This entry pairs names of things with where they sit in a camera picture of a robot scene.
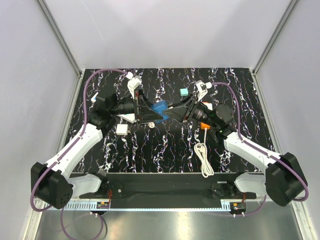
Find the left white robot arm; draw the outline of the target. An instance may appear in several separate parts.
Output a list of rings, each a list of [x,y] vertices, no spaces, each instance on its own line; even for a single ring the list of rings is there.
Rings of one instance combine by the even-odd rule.
[[[133,114],[143,123],[163,119],[163,114],[144,96],[141,89],[118,98],[115,90],[100,90],[79,132],[46,163],[36,162],[30,170],[30,203],[35,211],[34,198],[49,206],[62,209],[71,198],[92,193],[103,198],[108,193],[107,178],[101,173],[71,177],[74,168],[87,152],[99,143],[116,124],[117,115]]]

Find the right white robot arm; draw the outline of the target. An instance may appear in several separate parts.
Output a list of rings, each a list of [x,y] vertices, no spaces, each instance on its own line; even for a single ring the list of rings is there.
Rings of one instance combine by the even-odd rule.
[[[227,185],[228,195],[239,198],[244,193],[269,197],[285,207],[291,201],[304,201],[309,196],[308,183],[297,158],[287,152],[280,154],[268,150],[241,135],[231,126],[233,113],[225,104],[209,109],[195,97],[188,96],[170,105],[163,112],[179,122],[197,120],[210,126],[209,134],[214,143],[224,147],[260,170],[260,173],[241,173]]]

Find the white small charger adapter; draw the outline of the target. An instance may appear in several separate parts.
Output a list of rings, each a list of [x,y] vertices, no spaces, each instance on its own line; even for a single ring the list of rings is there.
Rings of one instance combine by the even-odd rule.
[[[118,136],[127,136],[130,133],[128,124],[117,124],[116,126],[116,134]]]

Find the orange power strip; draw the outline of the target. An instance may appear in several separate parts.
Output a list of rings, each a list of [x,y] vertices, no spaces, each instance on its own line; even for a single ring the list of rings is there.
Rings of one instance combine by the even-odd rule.
[[[201,122],[200,123],[200,128],[202,130],[209,130],[211,127],[208,124]]]

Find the teal small cube plug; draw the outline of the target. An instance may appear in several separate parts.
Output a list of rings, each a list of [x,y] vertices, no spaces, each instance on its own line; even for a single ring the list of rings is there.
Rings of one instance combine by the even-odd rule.
[[[188,96],[188,94],[189,94],[189,91],[188,91],[187,88],[181,88],[181,89],[179,90],[179,92],[180,92],[180,96],[181,96],[181,97]]]

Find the white cube socket adapter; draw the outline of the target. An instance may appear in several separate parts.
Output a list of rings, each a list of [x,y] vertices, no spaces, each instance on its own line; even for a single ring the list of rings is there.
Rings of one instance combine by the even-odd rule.
[[[205,101],[203,101],[202,103],[203,103],[210,111],[213,110],[213,104],[212,104],[212,103],[205,102]]]

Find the blue cube socket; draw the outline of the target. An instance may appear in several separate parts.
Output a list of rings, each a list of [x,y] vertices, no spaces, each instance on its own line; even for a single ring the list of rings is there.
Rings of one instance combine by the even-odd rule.
[[[163,113],[163,111],[166,110],[167,108],[168,108],[168,104],[165,100],[161,100],[157,103],[152,104],[151,109],[162,116],[162,119],[153,120],[152,122],[153,123],[161,123],[161,122],[167,120],[169,117]]]

